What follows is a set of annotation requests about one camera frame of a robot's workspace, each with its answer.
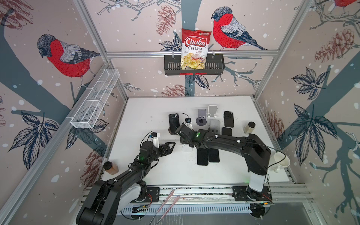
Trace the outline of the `black phone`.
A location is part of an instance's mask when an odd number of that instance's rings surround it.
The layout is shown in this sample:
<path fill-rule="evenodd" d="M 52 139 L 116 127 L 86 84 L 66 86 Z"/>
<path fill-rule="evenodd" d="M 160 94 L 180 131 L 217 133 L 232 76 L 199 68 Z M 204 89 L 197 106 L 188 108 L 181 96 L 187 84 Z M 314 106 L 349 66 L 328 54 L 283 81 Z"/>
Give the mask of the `black phone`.
<path fill-rule="evenodd" d="M 207 166 L 209 164 L 208 150 L 199 148 L 197 149 L 197 165 Z"/>
<path fill-rule="evenodd" d="M 169 119 L 168 131 L 169 131 L 170 135 L 176 135 L 176 130 L 180 126 L 179 115 L 177 113 L 169 114 L 168 119 Z"/>
<path fill-rule="evenodd" d="M 212 163 L 219 163 L 219 150 L 218 149 L 208 149 L 208 160 Z"/>
<path fill-rule="evenodd" d="M 224 111 L 224 126 L 234 128 L 234 114 L 231 111 Z"/>

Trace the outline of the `green phone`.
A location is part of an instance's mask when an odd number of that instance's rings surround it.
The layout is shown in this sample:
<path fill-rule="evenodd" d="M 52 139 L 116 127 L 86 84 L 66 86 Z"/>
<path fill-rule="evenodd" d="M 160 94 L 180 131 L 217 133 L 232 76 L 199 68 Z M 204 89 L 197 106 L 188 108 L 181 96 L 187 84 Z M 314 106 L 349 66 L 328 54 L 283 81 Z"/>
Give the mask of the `green phone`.
<path fill-rule="evenodd" d="M 228 127 L 222 127 L 222 135 L 225 135 L 225 136 L 232 136 L 233 132 L 232 132 L 232 129 L 231 128 L 228 128 Z"/>

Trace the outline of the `round wooden phone stand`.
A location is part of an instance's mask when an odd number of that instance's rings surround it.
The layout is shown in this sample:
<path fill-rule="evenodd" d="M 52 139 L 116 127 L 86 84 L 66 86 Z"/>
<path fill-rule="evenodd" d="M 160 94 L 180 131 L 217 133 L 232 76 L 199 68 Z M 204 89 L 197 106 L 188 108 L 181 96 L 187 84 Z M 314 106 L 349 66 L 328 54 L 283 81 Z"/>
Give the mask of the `round wooden phone stand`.
<path fill-rule="evenodd" d="M 221 134 L 221 121 L 211 120 L 210 128 L 208 129 L 208 131 L 215 133 L 215 134 Z"/>

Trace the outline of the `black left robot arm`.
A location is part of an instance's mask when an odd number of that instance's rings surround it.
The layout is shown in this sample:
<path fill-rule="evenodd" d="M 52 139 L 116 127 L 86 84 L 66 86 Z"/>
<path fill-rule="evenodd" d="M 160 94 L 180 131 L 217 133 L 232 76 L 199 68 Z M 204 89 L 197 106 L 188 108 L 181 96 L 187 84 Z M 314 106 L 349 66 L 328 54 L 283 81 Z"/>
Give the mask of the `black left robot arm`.
<path fill-rule="evenodd" d="M 166 142 L 155 146 L 152 141 L 145 141 L 140 146 L 139 154 L 125 172 L 107 181 L 94 183 L 77 218 L 78 225 L 112 225 L 116 219 L 120 201 L 124 193 L 137 184 L 144 189 L 145 176 L 152 168 L 152 162 L 170 155 L 176 142 Z"/>

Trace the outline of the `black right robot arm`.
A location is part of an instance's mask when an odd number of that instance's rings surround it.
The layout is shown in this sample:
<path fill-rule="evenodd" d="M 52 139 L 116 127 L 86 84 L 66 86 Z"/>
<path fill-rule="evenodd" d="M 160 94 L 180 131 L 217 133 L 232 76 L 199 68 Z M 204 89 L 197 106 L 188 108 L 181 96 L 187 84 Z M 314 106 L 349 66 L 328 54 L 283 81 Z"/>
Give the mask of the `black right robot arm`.
<path fill-rule="evenodd" d="M 175 133 L 191 147 L 218 149 L 244 157 L 250 173 L 249 191 L 262 192 L 272 152 L 257 135 L 226 136 L 203 129 L 195 131 L 184 124 L 180 125 Z"/>

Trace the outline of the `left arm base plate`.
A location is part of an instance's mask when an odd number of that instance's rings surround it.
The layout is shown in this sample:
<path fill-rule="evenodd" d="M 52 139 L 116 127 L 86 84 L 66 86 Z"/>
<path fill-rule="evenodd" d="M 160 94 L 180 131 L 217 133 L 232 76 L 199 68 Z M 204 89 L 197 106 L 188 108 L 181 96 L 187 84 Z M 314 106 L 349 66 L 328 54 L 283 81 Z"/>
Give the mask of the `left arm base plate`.
<path fill-rule="evenodd" d="M 140 195 L 137 199 L 133 200 L 131 203 L 158 203 L 160 196 L 159 187 L 147 187 L 146 193 Z"/>

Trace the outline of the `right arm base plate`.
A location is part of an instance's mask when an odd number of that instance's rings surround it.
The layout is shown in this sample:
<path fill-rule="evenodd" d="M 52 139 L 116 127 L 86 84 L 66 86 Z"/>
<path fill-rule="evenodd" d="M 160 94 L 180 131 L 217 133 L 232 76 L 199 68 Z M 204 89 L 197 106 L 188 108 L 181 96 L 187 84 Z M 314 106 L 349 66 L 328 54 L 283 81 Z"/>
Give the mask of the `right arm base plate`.
<path fill-rule="evenodd" d="M 233 197 L 236 202 L 271 202 L 272 193 L 268 186 L 263 186 L 261 192 L 256 192 L 248 186 L 233 186 Z"/>

